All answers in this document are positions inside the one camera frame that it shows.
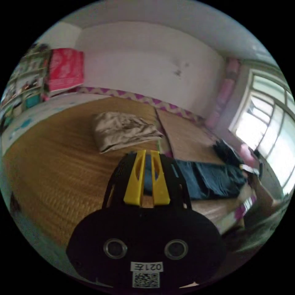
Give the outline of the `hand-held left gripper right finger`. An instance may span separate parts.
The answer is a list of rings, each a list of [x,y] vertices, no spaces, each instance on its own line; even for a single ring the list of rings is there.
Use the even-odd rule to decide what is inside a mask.
[[[163,165],[158,151],[152,150],[151,155],[151,177],[153,205],[166,206],[170,203],[170,196],[165,180]]]

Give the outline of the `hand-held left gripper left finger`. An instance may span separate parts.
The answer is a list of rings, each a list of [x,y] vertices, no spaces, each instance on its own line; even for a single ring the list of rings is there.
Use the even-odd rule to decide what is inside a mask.
[[[140,150],[136,154],[131,166],[131,173],[123,201],[127,205],[141,206],[144,191],[146,150]]]

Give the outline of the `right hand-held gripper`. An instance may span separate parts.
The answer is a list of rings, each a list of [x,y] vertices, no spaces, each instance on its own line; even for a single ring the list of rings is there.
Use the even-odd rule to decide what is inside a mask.
[[[245,164],[239,154],[224,140],[216,140],[213,150],[225,164],[237,167]]]

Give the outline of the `person's right hand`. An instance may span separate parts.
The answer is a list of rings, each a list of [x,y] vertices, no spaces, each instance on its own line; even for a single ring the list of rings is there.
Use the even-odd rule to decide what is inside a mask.
[[[262,179],[262,176],[263,176],[263,170],[264,170],[264,164],[262,161],[259,162],[259,168],[252,168],[246,164],[241,164],[239,165],[239,168],[242,170],[242,171],[245,171],[246,173],[248,174],[252,174],[252,175],[255,175],[258,177],[259,180]]]

